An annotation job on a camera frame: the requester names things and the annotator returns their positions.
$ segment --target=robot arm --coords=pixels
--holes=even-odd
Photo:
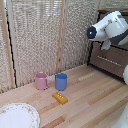
[[[108,12],[96,24],[87,30],[92,41],[104,42],[102,50],[108,50],[111,44],[123,45],[128,42],[128,24],[119,11]]]

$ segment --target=wood grain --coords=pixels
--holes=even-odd
[[[46,90],[35,83],[11,90],[0,96],[0,107],[14,102],[28,103],[40,115],[40,128],[110,128],[128,102],[128,87],[91,66],[82,65],[65,71],[68,98],[64,105],[52,97],[58,90],[53,82]]]

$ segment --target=plate rim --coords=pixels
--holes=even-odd
[[[2,110],[3,108],[5,108],[5,107],[7,107],[7,106],[15,105],[15,104],[24,104],[24,105],[27,105],[27,106],[29,106],[29,107],[33,108],[33,109],[34,109],[34,111],[36,111],[36,113],[37,113],[37,118],[38,118],[38,121],[39,121],[39,123],[38,123],[38,125],[37,125],[37,128],[39,128],[39,126],[40,126],[40,116],[39,116],[39,113],[38,113],[38,111],[35,109],[35,107],[33,107],[33,106],[32,106],[32,105],[30,105],[30,104],[22,103],[22,102],[10,103],[10,104],[7,104],[7,105],[5,105],[5,106],[1,107],[1,108],[0,108],[0,110]]]

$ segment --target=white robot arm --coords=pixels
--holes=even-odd
[[[103,41],[101,50],[108,50],[111,44],[123,45],[128,42],[128,24],[119,11],[108,12],[87,30],[87,36],[92,41]],[[124,69],[123,77],[128,85],[128,65]],[[128,128],[128,104],[111,128]]]
[[[108,50],[111,44],[123,45],[128,42],[128,24],[119,11],[108,12],[87,30],[92,41],[104,42],[101,50]]]

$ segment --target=blue cup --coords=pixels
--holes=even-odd
[[[64,73],[59,73],[55,75],[55,81],[56,81],[55,87],[57,90],[64,91],[66,89],[67,78],[68,76]]]

